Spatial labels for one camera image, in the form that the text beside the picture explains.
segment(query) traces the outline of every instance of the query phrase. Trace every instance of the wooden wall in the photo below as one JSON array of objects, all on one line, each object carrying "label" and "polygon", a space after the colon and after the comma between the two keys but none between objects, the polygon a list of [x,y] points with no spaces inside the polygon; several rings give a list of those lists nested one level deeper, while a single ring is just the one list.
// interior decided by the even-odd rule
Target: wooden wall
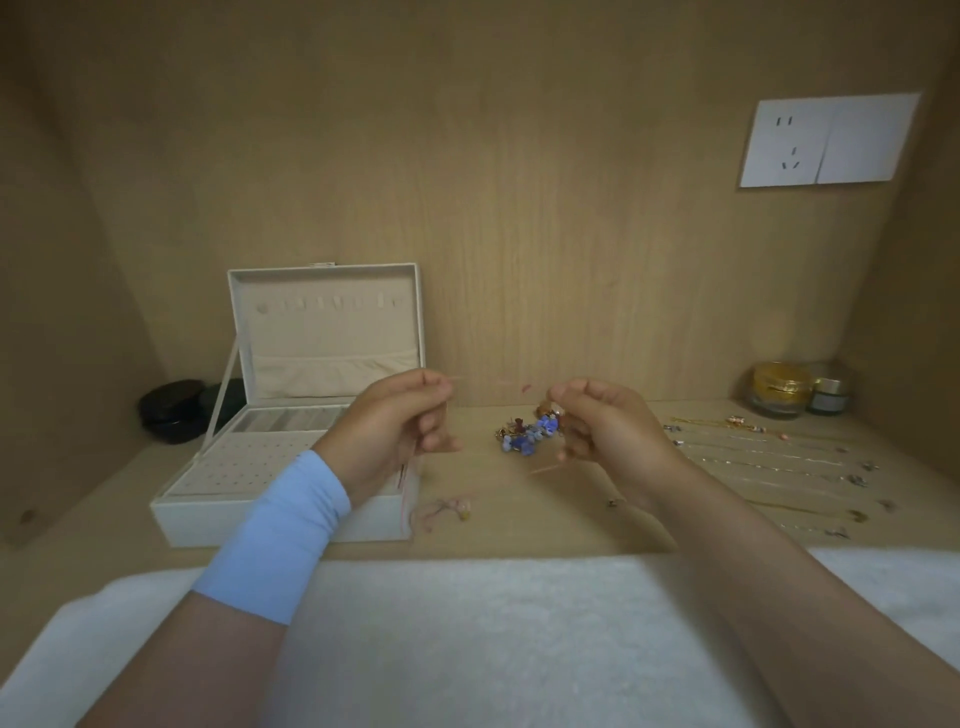
[{"label": "wooden wall", "polygon": [[0,541],[20,544],[143,447],[162,371],[12,30],[0,8]]},{"label": "wooden wall", "polygon": [[929,90],[952,0],[22,0],[169,376],[225,271],[416,260],[428,360],[726,396],[833,355],[896,183],[739,191],[763,98]]},{"label": "wooden wall", "polygon": [[960,54],[842,351],[860,373],[858,414],[960,482]]}]

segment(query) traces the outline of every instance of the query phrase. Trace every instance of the gold lid jar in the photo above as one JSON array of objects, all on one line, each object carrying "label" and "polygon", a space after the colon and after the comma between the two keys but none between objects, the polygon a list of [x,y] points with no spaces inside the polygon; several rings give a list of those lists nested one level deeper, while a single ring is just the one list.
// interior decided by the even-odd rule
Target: gold lid jar
[{"label": "gold lid jar", "polygon": [[754,366],[750,404],[764,414],[796,417],[813,392],[813,376],[800,364],[763,361]]}]

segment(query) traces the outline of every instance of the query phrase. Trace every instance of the left hand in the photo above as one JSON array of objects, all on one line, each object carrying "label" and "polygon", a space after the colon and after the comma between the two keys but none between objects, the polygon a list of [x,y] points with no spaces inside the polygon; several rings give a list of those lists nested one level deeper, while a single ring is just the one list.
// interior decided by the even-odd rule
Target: left hand
[{"label": "left hand", "polygon": [[453,452],[463,445],[446,430],[453,383],[429,369],[371,384],[313,446],[340,479],[357,508],[387,478],[421,452]]}]

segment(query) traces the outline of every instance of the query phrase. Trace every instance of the forearm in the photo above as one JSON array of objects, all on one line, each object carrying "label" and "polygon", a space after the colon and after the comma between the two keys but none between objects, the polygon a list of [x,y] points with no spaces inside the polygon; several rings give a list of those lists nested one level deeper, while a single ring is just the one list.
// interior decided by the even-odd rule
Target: forearm
[{"label": "forearm", "polygon": [[337,476],[302,453],[82,726],[255,724],[287,625],[349,510]]},{"label": "forearm", "polygon": [[188,594],[79,725],[252,726],[286,631]]},{"label": "forearm", "polygon": [[652,503],[795,725],[956,722],[960,675],[733,491],[684,464]]}]

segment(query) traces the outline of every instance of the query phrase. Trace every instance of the blue wristband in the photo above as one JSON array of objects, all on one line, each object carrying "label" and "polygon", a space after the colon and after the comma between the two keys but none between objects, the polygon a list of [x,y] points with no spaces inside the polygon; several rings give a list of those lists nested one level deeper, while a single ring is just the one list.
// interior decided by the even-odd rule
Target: blue wristband
[{"label": "blue wristband", "polygon": [[193,591],[289,624],[350,501],[313,450],[297,456],[251,506]]}]

